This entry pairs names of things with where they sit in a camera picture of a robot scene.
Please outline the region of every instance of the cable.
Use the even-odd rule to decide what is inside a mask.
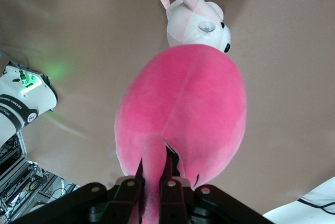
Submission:
[[[23,84],[27,84],[27,78],[26,78],[26,75],[23,73],[21,67],[18,65],[17,62],[15,62],[9,55],[7,55],[4,51],[0,50],[0,57],[1,57],[1,54],[4,55],[10,62],[12,62],[16,68],[19,69],[19,73],[20,73],[20,78],[21,78],[21,81]]]
[[[30,172],[29,172],[25,177],[20,178],[20,179],[15,183],[14,188],[13,188],[13,182],[14,182],[14,181],[8,181],[7,184],[6,184],[6,187],[5,187],[5,189],[3,190],[3,193],[2,193],[1,196],[2,196],[2,197],[5,197],[5,198],[10,198],[10,197],[15,193],[16,188],[20,185],[20,183],[21,183],[22,181],[25,181],[26,179],[28,179],[28,178],[30,178],[30,177],[33,176],[33,175],[32,175],[33,172],[34,172],[33,170],[30,170]]]
[[[65,188],[60,187],[60,188],[57,188],[55,191],[53,191],[53,193],[51,194],[51,197],[54,198],[54,199],[57,199],[56,197],[53,196],[53,194],[54,194],[56,191],[61,190],[61,189],[64,190],[64,191],[66,192],[64,195],[68,194],[68,191],[67,191]]]
[[[10,62],[12,62],[12,63],[16,66],[16,68],[18,68],[18,69],[21,71],[20,66],[18,65],[17,62],[15,62],[15,61],[13,60],[13,58],[11,58],[9,55],[7,55],[7,54],[6,54],[4,51],[2,51],[2,50],[0,50],[0,56],[1,56],[1,54],[4,55]]]
[[[301,203],[303,203],[303,204],[305,204],[305,205],[307,205],[307,206],[321,209],[321,210],[325,211],[326,213],[328,213],[328,214],[330,214],[330,215],[335,215],[335,212],[329,212],[329,211],[325,210],[326,207],[335,205],[335,202],[331,202],[331,203],[328,203],[328,204],[325,204],[325,205],[322,205],[322,206],[318,206],[318,205],[315,205],[315,204],[310,203],[310,202],[308,202],[308,201],[305,201],[304,199],[298,199],[297,201],[298,201],[298,202],[301,202]]]
[[[70,189],[70,187],[71,187],[71,185],[72,185],[73,183],[70,183],[70,184],[67,184],[66,186],[64,186],[64,189],[66,189],[68,186],[69,186],[69,188],[66,190],[66,194],[68,194],[69,193],[69,189]]]
[[[29,198],[28,198],[28,202],[29,202],[30,198],[32,196],[32,192],[34,192],[43,183],[43,181],[44,181],[43,178],[37,178],[36,180],[32,181],[28,186],[28,190],[22,191],[22,192],[26,193],[25,196],[22,199],[20,199],[20,195],[21,195],[22,192],[20,192],[18,194],[17,200],[15,201],[15,205],[12,208],[12,210],[10,211],[10,213],[8,214],[8,222],[7,223],[10,222],[10,220],[11,220],[13,214],[14,214],[14,210],[15,210],[16,206],[18,204],[21,204],[22,201],[24,202],[28,195],[29,195]],[[31,188],[31,186],[34,182],[37,182],[37,185],[34,188]]]

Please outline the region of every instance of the black plush eye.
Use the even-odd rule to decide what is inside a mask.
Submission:
[[[225,53],[227,53],[230,50],[230,44],[227,44],[226,48],[225,48]]]

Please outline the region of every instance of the pink plush leg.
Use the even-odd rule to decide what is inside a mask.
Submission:
[[[148,135],[143,142],[144,214],[142,224],[159,223],[159,180],[166,162],[164,138],[159,134]]]

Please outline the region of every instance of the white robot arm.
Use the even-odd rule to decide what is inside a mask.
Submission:
[[[20,78],[21,70],[25,80]],[[49,77],[8,65],[0,76],[0,146],[56,104],[57,94],[50,86]]]

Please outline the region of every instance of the black cable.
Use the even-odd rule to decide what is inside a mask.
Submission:
[[[67,184],[66,186],[64,186],[64,189],[66,189],[68,186],[69,186],[69,188],[66,190],[66,194],[68,194],[69,193],[69,189],[70,189],[70,187],[71,187],[71,185],[72,185],[73,183],[70,183],[70,184]]]
[[[8,182],[7,182],[7,185],[8,185],[9,183],[10,183],[10,185],[9,185],[9,186],[6,185],[5,189],[3,190],[2,197],[10,198],[10,197],[14,194],[14,192],[15,192],[16,188],[18,187],[18,185],[19,185],[22,181],[25,181],[27,178],[31,177],[32,172],[33,172],[33,170],[30,170],[30,172],[29,172],[25,177],[19,179],[19,180],[15,183],[14,189],[13,189],[13,181],[8,181]]]
[[[36,182],[36,181],[38,182],[37,185],[36,185],[34,188],[31,188],[32,184],[33,184],[34,182]],[[10,222],[10,219],[12,218],[12,216],[13,216],[13,214],[14,214],[14,210],[15,210],[16,206],[17,206],[18,204],[21,204],[22,201],[25,201],[28,195],[29,195],[28,201],[30,201],[30,198],[31,198],[31,196],[32,196],[32,192],[35,191],[35,190],[36,190],[36,189],[43,183],[43,181],[44,181],[43,178],[38,178],[38,179],[36,179],[36,180],[30,182],[30,184],[29,184],[29,186],[28,186],[28,190],[25,191],[26,194],[25,194],[25,196],[24,196],[22,199],[20,199],[20,195],[21,195],[21,193],[22,193],[23,191],[20,192],[20,193],[18,194],[18,198],[17,198],[17,200],[16,200],[16,202],[15,202],[15,205],[14,205],[14,207],[12,208],[11,212],[8,214],[8,222],[6,222],[6,223],[9,223],[9,222]]]
[[[5,185],[5,189],[3,189],[2,194],[0,195],[1,198],[6,197],[7,193],[10,191],[11,185],[9,186],[10,181],[7,181]]]
[[[305,201],[304,199],[299,199],[297,200],[298,202],[301,202],[307,206],[310,206],[310,207],[314,207],[314,208],[318,208],[318,209],[321,209],[323,211],[325,211],[326,213],[330,214],[330,215],[335,215],[335,212],[329,212],[327,210],[325,210],[326,207],[329,207],[329,206],[332,206],[332,205],[335,205],[335,202],[331,202],[331,203],[328,203],[328,204],[325,204],[325,205],[322,205],[322,206],[318,206],[318,205],[315,205],[311,202],[308,202],[308,201]]]
[[[58,191],[58,190],[64,190],[66,193],[64,194],[64,195],[66,195],[66,194],[68,194],[68,191],[65,189],[65,188],[62,188],[62,187],[60,187],[60,188],[57,188],[55,191],[53,191],[53,193],[51,194],[51,197],[52,198],[55,198],[53,195],[54,195],[54,193],[56,192],[56,191]]]

